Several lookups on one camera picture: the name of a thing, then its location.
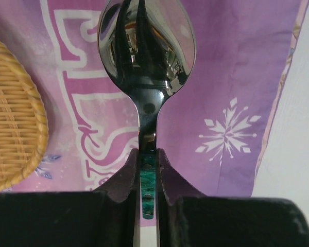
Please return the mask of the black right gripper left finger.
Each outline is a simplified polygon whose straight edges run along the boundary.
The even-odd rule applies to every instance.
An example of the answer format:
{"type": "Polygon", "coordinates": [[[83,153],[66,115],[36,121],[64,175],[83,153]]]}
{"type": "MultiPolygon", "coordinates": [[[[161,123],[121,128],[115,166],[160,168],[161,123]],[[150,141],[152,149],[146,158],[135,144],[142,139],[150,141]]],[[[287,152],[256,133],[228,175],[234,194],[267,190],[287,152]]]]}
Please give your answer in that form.
{"type": "Polygon", "coordinates": [[[138,154],[92,191],[0,193],[0,246],[139,246],[138,154]]]}

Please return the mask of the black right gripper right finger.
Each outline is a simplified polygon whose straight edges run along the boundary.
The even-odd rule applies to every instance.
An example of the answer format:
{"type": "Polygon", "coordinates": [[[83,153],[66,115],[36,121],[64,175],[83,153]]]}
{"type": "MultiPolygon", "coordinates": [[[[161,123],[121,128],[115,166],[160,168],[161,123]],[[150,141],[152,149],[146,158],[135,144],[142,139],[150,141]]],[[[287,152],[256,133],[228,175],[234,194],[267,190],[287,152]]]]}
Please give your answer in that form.
{"type": "Polygon", "coordinates": [[[158,246],[309,246],[309,226],[290,200],[209,197],[157,150],[158,246]]]}

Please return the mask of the purple printed cloth placemat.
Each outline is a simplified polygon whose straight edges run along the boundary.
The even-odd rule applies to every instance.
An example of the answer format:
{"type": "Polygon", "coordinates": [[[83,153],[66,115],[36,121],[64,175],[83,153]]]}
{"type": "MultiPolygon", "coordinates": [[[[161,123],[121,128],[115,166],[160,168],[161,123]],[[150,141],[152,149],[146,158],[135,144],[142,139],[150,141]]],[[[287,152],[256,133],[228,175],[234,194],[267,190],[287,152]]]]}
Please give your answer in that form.
{"type": "MultiPolygon", "coordinates": [[[[248,197],[308,1],[184,1],[197,60],[162,108],[159,148],[198,190],[248,197]]],[[[138,145],[131,100],[108,78],[96,31],[104,1],[0,1],[0,41],[42,96],[49,143],[12,191],[92,190],[138,145]]]]}

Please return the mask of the round woven wicker plate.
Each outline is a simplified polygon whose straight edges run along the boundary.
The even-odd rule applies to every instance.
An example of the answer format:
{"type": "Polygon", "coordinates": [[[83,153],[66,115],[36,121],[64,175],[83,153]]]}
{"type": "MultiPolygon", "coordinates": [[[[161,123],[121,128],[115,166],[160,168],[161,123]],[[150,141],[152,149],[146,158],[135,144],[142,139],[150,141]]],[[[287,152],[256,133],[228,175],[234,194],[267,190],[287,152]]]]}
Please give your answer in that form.
{"type": "Polygon", "coordinates": [[[35,171],[48,138],[41,95],[23,65],[0,41],[0,191],[35,171]]]}

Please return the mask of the green handled metal spoon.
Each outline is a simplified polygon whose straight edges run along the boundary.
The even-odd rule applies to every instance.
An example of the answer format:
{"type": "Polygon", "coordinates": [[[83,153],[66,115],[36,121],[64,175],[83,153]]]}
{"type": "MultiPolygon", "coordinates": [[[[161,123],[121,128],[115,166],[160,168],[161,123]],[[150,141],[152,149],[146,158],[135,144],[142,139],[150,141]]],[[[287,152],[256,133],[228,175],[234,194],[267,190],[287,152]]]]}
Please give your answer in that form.
{"type": "Polygon", "coordinates": [[[191,21],[180,1],[107,1],[97,47],[109,78],[137,110],[142,216],[152,219],[158,116],[195,64],[191,21]]]}

